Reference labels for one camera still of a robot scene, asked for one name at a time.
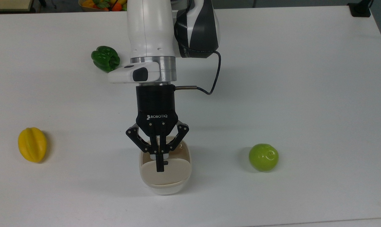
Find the black cable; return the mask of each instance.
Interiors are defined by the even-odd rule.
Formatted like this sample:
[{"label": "black cable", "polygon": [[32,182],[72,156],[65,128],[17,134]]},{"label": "black cable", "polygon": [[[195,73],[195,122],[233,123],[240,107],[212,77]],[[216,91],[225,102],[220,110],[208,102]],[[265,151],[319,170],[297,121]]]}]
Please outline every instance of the black cable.
[{"label": "black cable", "polygon": [[[186,8],[186,12],[189,11],[190,9],[190,6],[192,4],[192,0],[189,0],[188,2],[188,7]],[[215,79],[214,79],[214,82],[213,82],[213,86],[211,87],[211,90],[210,92],[207,92],[205,89],[202,89],[198,86],[176,86],[175,89],[176,90],[192,90],[192,89],[198,89],[199,91],[202,91],[204,92],[206,95],[211,95],[215,89],[215,85],[217,83],[217,80],[218,80],[218,76],[220,74],[220,68],[221,68],[221,54],[216,51],[216,50],[194,50],[192,48],[189,48],[185,45],[183,45],[181,42],[179,42],[178,40],[178,35],[177,33],[175,32],[175,39],[178,41],[179,45],[181,45],[183,48],[187,49],[187,50],[191,50],[193,52],[196,52],[196,53],[215,53],[217,56],[218,56],[218,66],[217,66],[217,73],[216,73],[216,76],[215,76]]]}]

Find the white table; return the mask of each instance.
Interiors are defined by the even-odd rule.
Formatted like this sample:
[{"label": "white table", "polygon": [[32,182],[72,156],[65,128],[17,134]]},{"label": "white table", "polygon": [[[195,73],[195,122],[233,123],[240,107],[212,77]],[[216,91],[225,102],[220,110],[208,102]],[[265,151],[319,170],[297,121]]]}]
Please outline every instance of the white table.
[{"label": "white table", "polygon": [[29,11],[33,0],[0,0],[1,11]]},{"label": "white table", "polygon": [[[257,226],[381,218],[381,35],[347,6],[217,10],[212,96],[176,92],[193,173],[178,194],[141,181],[125,130],[134,84],[90,58],[129,61],[126,13],[0,15],[0,226]],[[209,89],[217,58],[177,59],[175,85]],[[24,128],[49,155],[26,161]],[[247,160],[280,153],[269,173]]]}]

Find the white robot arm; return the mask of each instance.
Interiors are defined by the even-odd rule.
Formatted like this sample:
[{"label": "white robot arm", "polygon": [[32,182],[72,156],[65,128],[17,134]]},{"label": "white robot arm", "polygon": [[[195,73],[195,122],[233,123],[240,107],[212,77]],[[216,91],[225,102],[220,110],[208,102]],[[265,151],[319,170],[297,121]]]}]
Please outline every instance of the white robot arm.
[{"label": "white robot arm", "polygon": [[[174,86],[176,58],[179,48],[182,57],[207,58],[216,51],[219,43],[218,21],[211,0],[192,0],[184,10],[179,10],[173,24],[170,0],[129,0],[127,5],[128,36],[131,44],[131,64],[108,74],[112,83],[138,83],[136,123],[126,135],[143,152],[156,157],[157,172],[164,171],[164,161],[169,151],[180,144],[189,127],[178,120],[175,112],[175,90],[198,89],[197,86]],[[166,136],[177,127],[178,134],[166,144]],[[150,138],[151,144],[139,135],[139,128]]]}]

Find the bell pepper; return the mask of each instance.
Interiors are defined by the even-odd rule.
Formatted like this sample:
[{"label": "bell pepper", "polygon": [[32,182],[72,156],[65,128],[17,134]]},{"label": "bell pepper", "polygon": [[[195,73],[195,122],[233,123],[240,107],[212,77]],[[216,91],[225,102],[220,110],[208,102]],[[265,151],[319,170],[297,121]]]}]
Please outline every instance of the bell pepper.
[{"label": "bell pepper", "polygon": [[95,66],[105,72],[110,72],[116,69],[120,64],[120,58],[117,52],[108,46],[99,46],[92,52],[91,58]]}]

